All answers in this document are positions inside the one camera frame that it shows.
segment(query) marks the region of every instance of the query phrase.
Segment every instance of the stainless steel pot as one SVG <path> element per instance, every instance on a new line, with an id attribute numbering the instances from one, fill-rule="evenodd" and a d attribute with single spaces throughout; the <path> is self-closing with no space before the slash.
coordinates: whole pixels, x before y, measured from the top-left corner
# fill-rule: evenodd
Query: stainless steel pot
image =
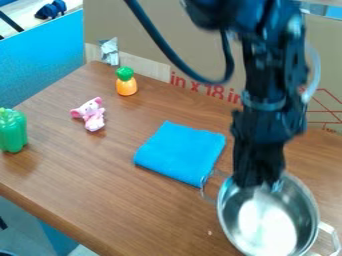
<path id="1" fill-rule="evenodd" d="M 206 180 L 203 179 L 201 195 L 215 202 L 204 193 Z M 341 251 L 337 232 L 320 221 L 311 192 L 290 175 L 282 176 L 279 184 L 276 191 L 270 191 L 267 186 L 241 189 L 231 178 L 224 181 L 216 207 L 229 241 L 245 255 L 319 255 L 306 253 L 322 230 L 332 237 L 335 251 L 330 256 L 337 256 Z"/>

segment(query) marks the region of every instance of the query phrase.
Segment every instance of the toy pepper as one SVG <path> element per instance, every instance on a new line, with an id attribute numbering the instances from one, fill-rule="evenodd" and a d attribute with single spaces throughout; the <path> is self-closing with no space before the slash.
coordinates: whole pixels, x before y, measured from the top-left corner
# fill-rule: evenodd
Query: toy pepper
<path id="1" fill-rule="evenodd" d="M 0 149 L 19 152 L 27 144 L 26 124 L 24 113 L 0 108 Z"/>

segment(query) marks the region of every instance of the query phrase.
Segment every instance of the pink toy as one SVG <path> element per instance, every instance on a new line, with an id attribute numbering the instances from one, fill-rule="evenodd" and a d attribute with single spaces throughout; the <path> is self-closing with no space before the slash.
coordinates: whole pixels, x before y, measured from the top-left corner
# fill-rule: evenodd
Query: pink toy
<path id="1" fill-rule="evenodd" d="M 101 129 L 105 124 L 103 120 L 104 108 L 101 108 L 102 99 L 96 97 L 79 108 L 70 110 L 70 114 L 73 118 L 83 118 L 85 121 L 85 128 L 88 131 L 95 132 Z"/>

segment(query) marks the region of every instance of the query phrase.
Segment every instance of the blue cloth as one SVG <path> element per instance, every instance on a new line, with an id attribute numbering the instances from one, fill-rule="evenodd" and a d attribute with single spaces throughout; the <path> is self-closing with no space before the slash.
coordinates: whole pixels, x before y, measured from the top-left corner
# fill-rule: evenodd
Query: blue cloth
<path id="1" fill-rule="evenodd" d="M 226 144 L 222 134 L 165 121 L 136 152 L 136 165 L 170 178 L 201 186 Z"/>

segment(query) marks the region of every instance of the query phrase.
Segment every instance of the blue panel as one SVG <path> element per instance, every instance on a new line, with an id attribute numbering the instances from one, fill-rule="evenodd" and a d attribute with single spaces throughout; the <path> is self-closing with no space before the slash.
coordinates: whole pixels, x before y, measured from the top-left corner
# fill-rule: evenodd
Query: blue panel
<path id="1" fill-rule="evenodd" d="M 71 238 L 65 236 L 63 233 L 50 227 L 42 221 L 39 221 L 39 223 L 42 226 L 45 235 L 48 237 L 57 256 L 66 256 L 77 247 L 78 243 Z"/>
<path id="2" fill-rule="evenodd" d="M 0 106 L 13 107 L 83 64 L 83 10 L 0 41 Z"/>
<path id="3" fill-rule="evenodd" d="M 342 8 L 337 6 L 329 6 L 326 15 L 331 18 L 342 19 Z"/>
<path id="4" fill-rule="evenodd" d="M 0 7 L 18 0 L 0 0 Z"/>

